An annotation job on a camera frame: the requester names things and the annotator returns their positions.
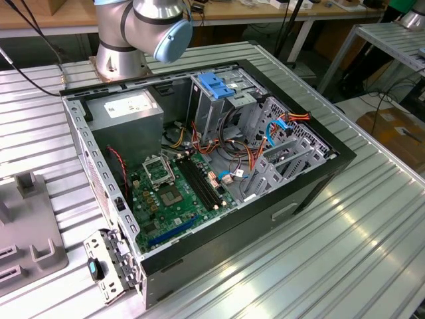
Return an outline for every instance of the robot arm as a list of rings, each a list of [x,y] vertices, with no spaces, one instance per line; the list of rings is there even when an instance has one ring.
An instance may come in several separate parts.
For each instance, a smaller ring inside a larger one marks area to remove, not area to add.
[[[417,0],[413,8],[400,20],[400,24],[413,31],[422,30],[425,27],[425,0]]]
[[[100,45],[98,72],[108,80],[142,76],[143,53],[169,63],[189,45],[192,26],[180,0],[95,0]]]

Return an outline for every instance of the green circuit board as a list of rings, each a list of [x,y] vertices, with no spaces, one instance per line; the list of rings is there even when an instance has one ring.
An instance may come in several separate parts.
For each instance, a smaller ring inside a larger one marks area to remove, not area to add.
[[[218,209],[208,211],[175,164],[175,161],[176,159],[170,159],[169,161],[175,176],[174,185],[163,184],[157,191],[152,188],[144,169],[135,171],[130,175],[132,180],[136,178],[139,183],[138,187],[133,185],[133,215],[140,226],[140,233],[136,237],[136,242],[143,253],[182,235],[190,229],[198,227],[222,213],[230,211],[236,206],[229,192],[225,190],[223,192],[223,189],[221,189],[222,194],[220,194],[211,187],[220,197],[220,200],[226,204],[218,207]],[[211,171],[201,155],[195,154],[191,156],[191,161],[199,170],[204,169],[204,174]],[[157,175],[156,169],[163,171],[163,167],[153,167],[153,171],[149,170],[150,174]],[[161,236],[169,238],[160,240],[160,243],[152,245],[153,241],[163,238]]]

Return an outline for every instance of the pcie slot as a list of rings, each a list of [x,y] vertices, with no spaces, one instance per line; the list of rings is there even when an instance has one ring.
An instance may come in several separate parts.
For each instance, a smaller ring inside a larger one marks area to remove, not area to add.
[[[149,246],[153,246],[159,243],[162,243],[163,241],[166,241],[167,239],[171,238],[172,236],[177,235],[178,233],[181,233],[182,231],[185,231],[193,226],[193,223],[197,220],[199,216],[193,217],[190,221],[187,221],[186,223],[183,223],[170,231],[166,232],[165,234],[162,234],[154,239],[151,239],[148,241]]]

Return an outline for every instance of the blue cable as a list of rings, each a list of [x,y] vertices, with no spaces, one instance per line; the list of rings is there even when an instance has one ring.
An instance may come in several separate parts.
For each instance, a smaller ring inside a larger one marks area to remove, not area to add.
[[[283,130],[286,130],[287,128],[291,128],[291,126],[287,125],[281,118],[278,118],[278,120],[273,120],[269,124],[267,124],[267,128],[266,128],[267,141],[270,143],[272,147],[274,147],[274,142],[272,140],[272,137],[270,136],[270,126],[272,124],[276,124],[280,126]]]
[[[229,172],[229,171],[222,171],[222,172],[218,175],[218,180],[219,180],[219,181],[221,181],[221,179],[222,179],[224,176],[228,175],[228,174],[230,174],[230,172]]]

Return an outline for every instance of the desk leg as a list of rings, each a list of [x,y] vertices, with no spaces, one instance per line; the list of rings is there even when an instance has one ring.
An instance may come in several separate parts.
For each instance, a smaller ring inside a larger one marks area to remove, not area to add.
[[[327,69],[327,72],[323,79],[321,80],[319,86],[317,87],[317,91],[320,94],[323,94],[325,91],[327,85],[329,82],[331,82],[331,79],[333,78],[333,75],[335,74],[336,70],[338,69],[339,65],[341,64],[341,61],[343,60],[345,54],[353,44],[353,41],[355,39],[355,36],[357,35],[357,26],[355,25],[350,33],[348,34],[348,37],[345,39],[343,45],[339,49],[336,57],[333,59],[331,66]]]
[[[301,51],[301,48],[303,47],[304,42],[308,36],[308,33],[310,32],[313,22],[314,22],[313,20],[304,21],[303,26],[301,27],[301,30],[299,30],[297,40],[295,41],[294,46],[292,47],[290,56],[288,57],[288,62],[296,61],[298,54]]]

